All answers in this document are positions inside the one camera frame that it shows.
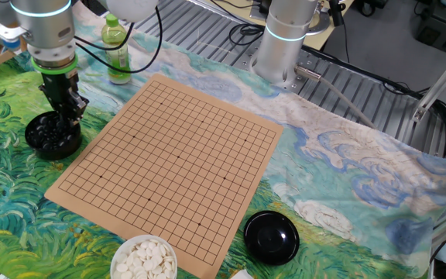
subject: wooden go board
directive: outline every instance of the wooden go board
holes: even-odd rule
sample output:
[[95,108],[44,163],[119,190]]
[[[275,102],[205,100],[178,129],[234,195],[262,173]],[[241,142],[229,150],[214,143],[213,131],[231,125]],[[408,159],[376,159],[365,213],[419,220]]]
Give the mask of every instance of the wooden go board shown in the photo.
[[154,75],[46,192],[129,239],[168,241],[214,278],[283,127]]

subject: green tea bottle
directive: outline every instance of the green tea bottle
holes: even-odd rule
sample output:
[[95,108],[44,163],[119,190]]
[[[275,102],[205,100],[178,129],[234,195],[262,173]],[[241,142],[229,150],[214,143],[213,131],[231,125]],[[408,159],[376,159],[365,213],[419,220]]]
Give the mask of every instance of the green tea bottle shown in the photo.
[[[117,47],[127,36],[123,26],[118,24],[116,16],[109,14],[106,16],[106,25],[103,27],[102,41],[106,47]],[[106,51],[108,63],[116,68],[130,71],[129,48],[125,44],[119,50]],[[114,84],[125,84],[130,81],[130,74],[121,73],[108,68],[109,80]]]

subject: white go stone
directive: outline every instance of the white go stone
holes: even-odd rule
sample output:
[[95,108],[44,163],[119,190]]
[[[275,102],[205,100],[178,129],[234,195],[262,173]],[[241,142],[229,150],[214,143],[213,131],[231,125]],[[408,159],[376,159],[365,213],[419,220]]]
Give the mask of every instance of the white go stone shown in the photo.
[[167,270],[169,270],[169,271],[171,271],[171,270],[172,270],[172,269],[171,269],[171,263],[165,262],[165,263],[164,263],[164,268],[167,269]]
[[133,255],[134,253],[131,253],[130,256],[127,258],[127,265],[130,267],[133,264]]
[[141,267],[142,266],[142,261],[139,258],[134,258],[133,259],[133,266],[134,267]]
[[122,273],[120,271],[116,270],[113,273],[113,278],[112,279],[122,279]]
[[158,256],[161,255],[161,250],[158,246],[153,248],[153,256],[156,256],[156,255],[158,255]]
[[163,257],[160,255],[155,255],[151,260],[154,262],[155,265],[160,265],[163,262]]
[[121,253],[118,255],[118,263],[119,264],[123,264],[126,261],[127,261],[127,255],[125,255],[124,253]]
[[160,245],[159,248],[161,251],[161,255],[163,255],[163,257],[166,256],[166,249],[164,248],[164,245]]
[[151,260],[147,260],[145,263],[144,263],[144,269],[146,270],[146,271],[150,271],[150,270],[152,270],[154,268],[154,263],[151,261]]
[[147,256],[146,249],[141,248],[137,250],[137,255],[139,255],[139,257],[145,258]]
[[129,266],[124,264],[124,263],[120,263],[116,266],[116,270],[119,272],[125,272],[129,269]]
[[165,270],[164,274],[166,275],[166,278],[172,278],[175,275],[171,270]]
[[133,276],[133,274],[130,271],[126,271],[126,272],[122,273],[122,279],[132,279],[132,276]]
[[151,239],[125,251],[118,255],[111,279],[173,279],[177,267],[167,245]]
[[163,272],[163,268],[160,266],[157,266],[155,269],[153,269],[153,274],[157,275]]

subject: black bowl lid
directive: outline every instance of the black bowl lid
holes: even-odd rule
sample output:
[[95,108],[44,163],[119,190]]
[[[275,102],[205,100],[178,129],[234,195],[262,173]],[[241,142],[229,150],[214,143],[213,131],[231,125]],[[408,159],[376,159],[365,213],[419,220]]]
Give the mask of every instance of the black bowl lid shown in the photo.
[[80,124],[73,125],[58,112],[46,112],[29,123],[25,139],[39,158],[60,160],[80,148],[81,127]]
[[281,265],[291,261],[299,250],[299,233],[292,221],[278,212],[254,214],[245,224],[247,249],[265,264]]

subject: painted tablecloth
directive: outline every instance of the painted tablecloth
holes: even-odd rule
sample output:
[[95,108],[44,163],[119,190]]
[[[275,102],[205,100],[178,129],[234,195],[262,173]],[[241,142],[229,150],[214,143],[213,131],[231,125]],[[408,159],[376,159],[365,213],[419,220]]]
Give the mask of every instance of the painted tablecloth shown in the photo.
[[[103,19],[81,3],[77,33],[98,41]],[[150,60],[157,39],[130,43],[131,65]],[[100,57],[104,53],[95,51]],[[218,274],[247,269],[258,278],[404,278],[427,269],[431,230],[446,209],[446,160],[326,112],[260,77],[168,43],[132,82],[115,86],[79,50],[80,91],[91,100],[82,149],[140,87],[160,73],[282,125],[285,130]],[[10,278],[104,278],[124,241],[43,197],[77,156],[49,162],[24,140],[27,123],[50,111],[29,55],[0,65],[0,272]],[[300,233],[300,251],[281,267],[249,256],[242,228],[275,210]],[[179,277],[190,274],[179,270]]]

